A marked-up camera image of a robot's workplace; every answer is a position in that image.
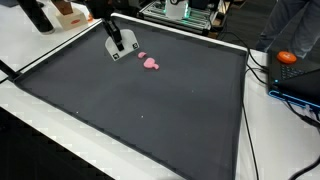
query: pink toy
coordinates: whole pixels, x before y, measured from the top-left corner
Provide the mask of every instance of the pink toy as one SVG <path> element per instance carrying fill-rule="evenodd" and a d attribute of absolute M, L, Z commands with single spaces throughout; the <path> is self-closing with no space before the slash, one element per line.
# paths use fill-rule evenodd
<path fill-rule="evenodd" d="M 156 60 L 154 60 L 153 58 L 148 58 L 144 62 L 143 66 L 148 69 L 152 69 L 152 68 L 159 69 L 159 65 L 156 64 Z"/>
<path fill-rule="evenodd" d="M 147 53 L 141 52 L 138 54 L 138 58 L 142 59 Z"/>

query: white table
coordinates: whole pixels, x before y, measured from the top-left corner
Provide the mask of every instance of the white table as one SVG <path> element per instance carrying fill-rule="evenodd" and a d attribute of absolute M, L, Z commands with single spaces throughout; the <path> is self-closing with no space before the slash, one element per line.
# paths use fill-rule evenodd
<path fill-rule="evenodd" d="M 228 43 L 211 41 L 243 49 Z M 266 62 L 266 54 L 257 51 L 252 53 L 260 63 Z M 269 97 L 265 87 L 258 83 L 251 73 L 247 75 L 244 97 L 261 180 L 288 179 L 295 171 L 317 158 L 320 153 L 318 132 L 299 120 L 282 102 Z M 114 179 L 182 179 L 135 150 L 28 95 L 9 81 L 0 84 L 0 106 Z M 320 167 L 303 176 L 304 180 L 319 178 Z M 236 179 L 255 179 L 244 118 L 240 132 Z"/>
<path fill-rule="evenodd" d="M 55 28 L 50 35 L 41 35 L 19 5 L 13 8 L 0 5 L 0 59 L 15 71 L 100 21 L 93 20 L 87 26 L 64 31 L 55 17 L 57 8 L 49 0 L 41 2 L 45 4 L 42 10 Z M 85 6 L 72 3 L 72 7 L 80 9 L 88 17 Z M 0 81 L 6 77 L 0 72 Z"/>

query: laptop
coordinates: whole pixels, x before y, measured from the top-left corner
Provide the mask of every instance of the laptop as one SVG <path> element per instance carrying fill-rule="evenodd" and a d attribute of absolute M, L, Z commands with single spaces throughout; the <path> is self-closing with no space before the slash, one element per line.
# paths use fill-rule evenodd
<path fill-rule="evenodd" d="M 303 108 L 320 110 L 320 64 L 298 59 L 296 63 L 283 64 L 269 54 L 268 93 L 270 96 L 288 100 Z"/>

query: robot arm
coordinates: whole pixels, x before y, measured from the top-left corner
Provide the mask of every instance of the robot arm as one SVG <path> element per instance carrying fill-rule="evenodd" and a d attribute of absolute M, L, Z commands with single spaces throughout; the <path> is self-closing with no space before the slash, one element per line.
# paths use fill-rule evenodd
<path fill-rule="evenodd" d="M 122 51 L 124 47 L 121 42 L 122 37 L 120 30 L 111 20 L 111 14 L 114 12 L 112 0 L 85 0 L 84 3 L 94 19 L 101 18 L 103 26 L 108 35 L 117 45 L 118 50 Z"/>

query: person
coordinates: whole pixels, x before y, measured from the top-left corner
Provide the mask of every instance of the person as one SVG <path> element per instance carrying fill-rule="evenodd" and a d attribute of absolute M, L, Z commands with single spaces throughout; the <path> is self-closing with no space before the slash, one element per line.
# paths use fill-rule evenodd
<path fill-rule="evenodd" d="M 320 37 L 320 0 L 278 0 L 260 35 L 256 50 L 267 52 L 290 20 L 305 6 L 303 17 L 288 47 L 284 49 L 304 59 Z"/>

